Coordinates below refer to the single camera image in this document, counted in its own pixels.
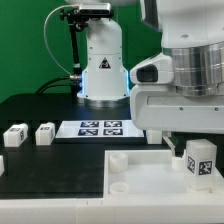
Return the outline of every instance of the black cable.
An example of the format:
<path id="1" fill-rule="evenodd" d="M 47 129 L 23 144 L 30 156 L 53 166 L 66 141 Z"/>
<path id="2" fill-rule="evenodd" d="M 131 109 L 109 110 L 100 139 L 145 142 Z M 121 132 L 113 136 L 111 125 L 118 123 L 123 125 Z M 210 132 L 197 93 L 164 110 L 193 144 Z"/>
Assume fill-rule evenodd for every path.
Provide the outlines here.
<path id="1" fill-rule="evenodd" d="M 70 79 L 69 76 L 62 76 L 62 77 L 59 77 L 59 78 L 56 78 L 56 79 L 52 79 L 51 81 L 46 82 L 44 85 L 42 85 L 42 86 L 35 92 L 35 94 L 39 94 L 39 93 L 41 93 L 42 90 L 43 90 L 45 87 L 49 86 L 49 85 L 52 84 L 52 83 L 55 83 L 55 82 L 58 82 L 58 81 L 63 81 L 63 80 L 68 80 L 68 79 Z"/>
<path id="2" fill-rule="evenodd" d="M 49 88 L 53 88 L 53 87 L 61 87 L 61 86 L 71 86 L 71 85 L 66 85 L 66 84 L 61 84 L 61 85 L 49 85 L 44 87 L 38 94 L 42 94 L 45 90 L 49 89 Z"/>

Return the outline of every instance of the white box with marker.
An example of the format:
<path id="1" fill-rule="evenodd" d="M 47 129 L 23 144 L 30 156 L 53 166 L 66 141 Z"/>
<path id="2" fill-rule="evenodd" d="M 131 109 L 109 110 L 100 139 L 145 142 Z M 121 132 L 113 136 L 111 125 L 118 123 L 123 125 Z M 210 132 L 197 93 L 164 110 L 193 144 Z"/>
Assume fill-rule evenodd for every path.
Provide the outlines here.
<path id="1" fill-rule="evenodd" d="M 4 134 L 5 147 L 19 147 L 27 138 L 28 126 L 26 124 L 13 125 Z"/>
<path id="2" fill-rule="evenodd" d="M 55 137 L 55 125 L 51 122 L 41 124 L 35 137 L 36 145 L 50 145 Z"/>

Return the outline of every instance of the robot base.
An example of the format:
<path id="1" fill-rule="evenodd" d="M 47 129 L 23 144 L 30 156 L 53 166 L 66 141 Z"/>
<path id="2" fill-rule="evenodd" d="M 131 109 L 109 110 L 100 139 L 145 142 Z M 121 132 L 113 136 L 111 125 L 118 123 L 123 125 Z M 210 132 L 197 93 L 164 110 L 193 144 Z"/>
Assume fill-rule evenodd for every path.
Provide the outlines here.
<path id="1" fill-rule="evenodd" d="M 101 100 L 101 99 L 87 99 L 78 95 L 78 103 L 92 107 L 119 107 L 125 104 L 129 104 L 130 97 L 126 96 L 121 99 Z"/>

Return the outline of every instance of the white cylinder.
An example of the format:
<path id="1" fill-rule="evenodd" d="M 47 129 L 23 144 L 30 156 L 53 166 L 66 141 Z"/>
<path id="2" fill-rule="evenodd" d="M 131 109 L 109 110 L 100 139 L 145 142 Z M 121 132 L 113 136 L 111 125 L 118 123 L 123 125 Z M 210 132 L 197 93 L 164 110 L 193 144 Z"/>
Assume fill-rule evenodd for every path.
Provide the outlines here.
<path id="1" fill-rule="evenodd" d="M 128 169 L 128 155 L 122 152 L 110 154 L 110 170 L 113 172 L 124 172 Z"/>

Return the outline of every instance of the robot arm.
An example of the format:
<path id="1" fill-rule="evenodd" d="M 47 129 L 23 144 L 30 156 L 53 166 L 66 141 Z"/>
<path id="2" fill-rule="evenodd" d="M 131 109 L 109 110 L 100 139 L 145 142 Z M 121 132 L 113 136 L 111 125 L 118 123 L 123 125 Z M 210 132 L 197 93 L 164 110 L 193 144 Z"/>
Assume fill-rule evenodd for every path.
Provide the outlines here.
<path id="1" fill-rule="evenodd" d="M 142 14 L 153 26 L 149 2 L 141 0 Z M 143 130 L 224 133 L 224 1 L 153 3 L 163 52 L 131 70 L 137 84 L 131 92 L 134 124 Z"/>

